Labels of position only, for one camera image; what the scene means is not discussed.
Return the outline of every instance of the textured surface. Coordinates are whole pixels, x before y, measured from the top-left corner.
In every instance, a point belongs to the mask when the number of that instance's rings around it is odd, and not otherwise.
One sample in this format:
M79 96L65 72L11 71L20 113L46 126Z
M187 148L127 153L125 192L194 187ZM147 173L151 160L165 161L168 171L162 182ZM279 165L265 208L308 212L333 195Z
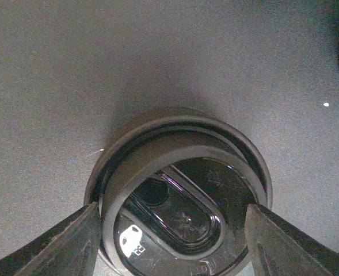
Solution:
M246 134L273 210L339 251L339 1L255 2L0 0L0 258L80 208L92 153L159 106Z

